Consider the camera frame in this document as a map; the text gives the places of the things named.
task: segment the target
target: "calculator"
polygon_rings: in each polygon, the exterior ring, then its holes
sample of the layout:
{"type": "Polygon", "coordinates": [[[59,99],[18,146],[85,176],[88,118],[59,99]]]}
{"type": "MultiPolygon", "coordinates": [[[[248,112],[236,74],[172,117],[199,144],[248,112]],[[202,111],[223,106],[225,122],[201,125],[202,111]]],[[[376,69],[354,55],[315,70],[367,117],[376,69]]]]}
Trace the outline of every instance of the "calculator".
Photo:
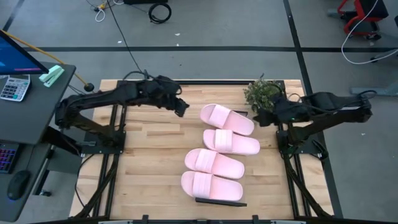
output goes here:
{"type": "Polygon", "coordinates": [[[30,75],[9,75],[0,99],[21,102],[30,87],[30,75]]]}

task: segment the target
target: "wooden tabletop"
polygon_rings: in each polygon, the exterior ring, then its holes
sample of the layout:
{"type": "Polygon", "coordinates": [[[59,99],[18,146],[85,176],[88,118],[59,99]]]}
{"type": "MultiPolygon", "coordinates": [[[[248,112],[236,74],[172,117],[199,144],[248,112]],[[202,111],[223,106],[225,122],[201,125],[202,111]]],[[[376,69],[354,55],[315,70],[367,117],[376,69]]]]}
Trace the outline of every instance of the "wooden tabletop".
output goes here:
{"type": "MultiPolygon", "coordinates": [[[[100,88],[103,91],[111,90],[116,84],[117,80],[102,80],[100,88]]],[[[300,80],[285,80],[285,85],[288,95],[303,95],[300,80]]],[[[261,143],[259,154],[228,155],[245,165],[245,175],[238,182],[244,189],[240,202],[247,203],[247,207],[196,203],[181,188],[181,175],[188,170],[184,165],[185,155],[192,149],[204,148],[203,131],[214,129],[200,120],[200,110],[207,104],[217,103],[232,110],[248,111],[248,118],[252,118],[254,113],[245,105],[245,87],[182,85],[180,97],[190,104],[183,118],[177,117],[173,111],[156,107],[129,107],[125,128],[126,148],[119,161],[111,218],[140,220],[143,215],[149,215],[151,220],[248,220],[252,215],[259,215],[260,219],[293,218],[284,162],[277,149],[276,126],[260,128],[256,125],[251,137],[261,143]]],[[[96,108],[93,120],[105,125],[109,124],[110,116],[111,106],[96,108]]],[[[95,155],[81,169],[77,189],[85,203],[97,188],[102,157],[95,155]]],[[[321,162],[309,155],[300,155],[300,158],[308,190],[323,209],[332,214],[321,162]]],[[[299,192],[296,188],[300,214],[303,215],[299,192]]],[[[105,198],[100,214],[104,212],[105,198]]],[[[70,215],[75,215],[81,209],[75,195],[70,215]]]]}

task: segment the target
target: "computer mouse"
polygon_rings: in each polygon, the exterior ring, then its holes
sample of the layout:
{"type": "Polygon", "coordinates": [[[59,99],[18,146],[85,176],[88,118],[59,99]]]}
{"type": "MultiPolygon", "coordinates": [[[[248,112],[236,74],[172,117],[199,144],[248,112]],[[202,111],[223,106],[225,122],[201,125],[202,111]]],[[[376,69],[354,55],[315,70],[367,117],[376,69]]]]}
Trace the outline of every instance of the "computer mouse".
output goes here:
{"type": "Polygon", "coordinates": [[[11,200],[20,199],[25,193],[27,183],[30,178],[30,172],[28,170],[22,170],[17,172],[8,184],[7,196],[11,200]]]}

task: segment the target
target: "monitor screen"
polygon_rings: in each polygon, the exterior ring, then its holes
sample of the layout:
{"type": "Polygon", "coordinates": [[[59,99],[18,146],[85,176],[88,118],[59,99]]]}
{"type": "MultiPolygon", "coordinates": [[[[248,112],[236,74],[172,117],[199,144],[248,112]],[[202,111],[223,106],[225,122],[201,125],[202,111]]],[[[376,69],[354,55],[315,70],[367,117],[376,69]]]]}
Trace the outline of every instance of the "monitor screen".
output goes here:
{"type": "Polygon", "coordinates": [[[0,75],[43,73],[48,70],[0,31],[0,75]]]}

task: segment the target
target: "yellow cable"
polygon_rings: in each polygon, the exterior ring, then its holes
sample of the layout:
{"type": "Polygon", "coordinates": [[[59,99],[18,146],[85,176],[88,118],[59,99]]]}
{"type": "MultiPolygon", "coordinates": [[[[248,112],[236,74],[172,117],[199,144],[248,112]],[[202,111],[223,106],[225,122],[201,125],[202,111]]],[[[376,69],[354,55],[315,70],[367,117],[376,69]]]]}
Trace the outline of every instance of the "yellow cable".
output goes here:
{"type": "MultiPolygon", "coordinates": [[[[36,50],[36,51],[38,51],[38,52],[40,52],[40,53],[42,53],[42,54],[45,54],[45,55],[49,56],[50,58],[56,60],[57,62],[61,63],[62,65],[65,65],[65,62],[61,61],[61,60],[58,59],[56,56],[51,55],[51,54],[45,52],[44,50],[39,49],[39,48],[37,48],[37,47],[35,47],[35,46],[31,45],[31,44],[28,44],[27,42],[21,40],[20,38],[14,36],[14,35],[12,35],[12,34],[7,33],[7,32],[4,31],[4,30],[1,30],[1,31],[3,31],[6,35],[8,35],[9,37],[13,38],[14,40],[16,40],[16,41],[18,41],[18,42],[20,42],[20,43],[22,43],[22,44],[24,44],[24,45],[26,45],[26,46],[32,48],[32,49],[34,49],[34,50],[36,50]]],[[[85,82],[84,79],[83,79],[79,74],[75,73],[75,76],[76,76],[85,86],[87,85],[87,82],[85,82]]]]}

